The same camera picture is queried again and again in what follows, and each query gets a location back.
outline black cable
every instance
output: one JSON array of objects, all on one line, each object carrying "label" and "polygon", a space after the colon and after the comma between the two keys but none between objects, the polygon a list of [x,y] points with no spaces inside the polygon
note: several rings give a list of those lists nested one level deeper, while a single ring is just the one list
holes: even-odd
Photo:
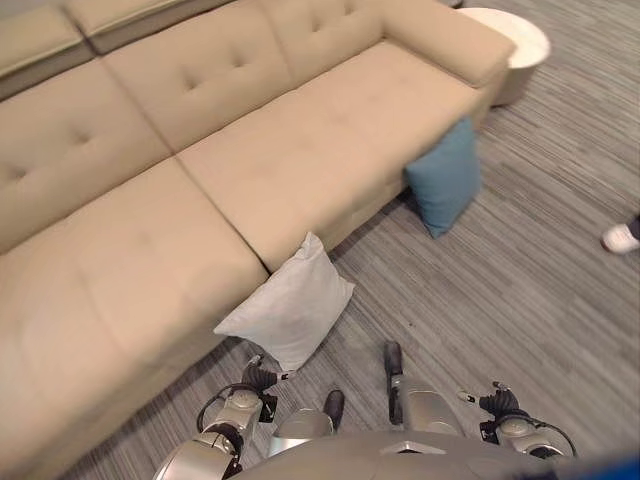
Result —
[{"label": "black cable", "polygon": [[542,420],[538,420],[537,418],[527,417],[525,415],[505,415],[504,417],[500,417],[500,419],[496,421],[496,427],[499,427],[500,425],[502,425],[507,420],[524,420],[525,422],[530,423],[531,425],[533,425],[536,429],[538,429],[538,428],[548,428],[550,430],[554,430],[554,431],[558,432],[560,435],[562,435],[564,437],[564,439],[567,441],[567,443],[571,447],[571,454],[576,458],[578,457],[578,450],[576,449],[576,446],[573,444],[573,442],[569,438],[569,435],[567,435],[559,427],[556,427],[555,425],[552,425],[552,424],[547,423],[547,422],[543,422]]},{"label": "black cable", "polygon": [[200,412],[198,412],[198,417],[196,418],[196,429],[198,430],[198,433],[202,433],[204,431],[204,414],[207,411],[207,408],[209,408],[209,406],[211,406],[211,404],[213,404],[213,402],[215,402],[216,400],[225,400],[224,397],[221,397],[222,392],[224,392],[225,390],[229,390],[230,388],[242,388],[245,390],[251,390],[256,395],[260,395],[260,392],[258,392],[258,390],[256,390],[253,385],[249,385],[248,383],[232,383],[231,385],[227,385],[226,387],[220,389],[218,393],[216,393],[213,397],[206,401],[206,403],[200,409]]}]

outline white side table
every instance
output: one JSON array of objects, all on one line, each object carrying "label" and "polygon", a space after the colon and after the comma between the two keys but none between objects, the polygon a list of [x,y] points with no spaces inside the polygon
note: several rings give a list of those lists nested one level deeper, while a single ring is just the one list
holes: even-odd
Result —
[{"label": "white side table", "polygon": [[493,8],[461,8],[461,13],[497,30],[516,44],[509,58],[509,73],[494,105],[505,105],[518,100],[538,65],[551,52],[551,43],[542,30],[533,23],[512,13]]}]

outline white pillow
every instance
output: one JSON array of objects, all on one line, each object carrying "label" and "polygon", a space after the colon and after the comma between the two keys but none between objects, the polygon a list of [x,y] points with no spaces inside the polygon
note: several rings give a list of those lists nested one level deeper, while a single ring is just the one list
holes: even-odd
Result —
[{"label": "white pillow", "polygon": [[307,233],[296,254],[214,332],[251,340],[282,370],[297,370],[338,320],[353,286],[338,275],[320,239]]}]

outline floor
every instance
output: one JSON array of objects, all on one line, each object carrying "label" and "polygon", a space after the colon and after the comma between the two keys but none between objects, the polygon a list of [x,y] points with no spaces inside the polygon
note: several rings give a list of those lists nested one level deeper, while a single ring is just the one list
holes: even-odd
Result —
[{"label": "floor", "polygon": [[[277,421],[347,396],[343,431],[388,428],[381,345],[429,379],[478,435],[459,386],[509,384],[585,457],[640,444],[640,252],[616,257],[599,234],[640,210],[640,5],[635,0],[483,0],[526,17],[553,53],[527,96],[479,135],[485,188],[432,240],[404,194],[332,253],[356,283],[336,327],[298,377],[279,385]],[[195,432],[202,403],[256,351],[228,339],[88,454],[64,480],[150,479]],[[263,458],[274,426],[244,456]]]}]

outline sofa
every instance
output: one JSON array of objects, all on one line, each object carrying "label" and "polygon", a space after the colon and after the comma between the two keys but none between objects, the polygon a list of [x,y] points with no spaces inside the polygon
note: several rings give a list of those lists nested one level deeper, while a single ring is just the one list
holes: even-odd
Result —
[{"label": "sofa", "polygon": [[3,479],[62,474],[307,231],[366,222],[514,48],[433,0],[69,0],[0,43]]}]

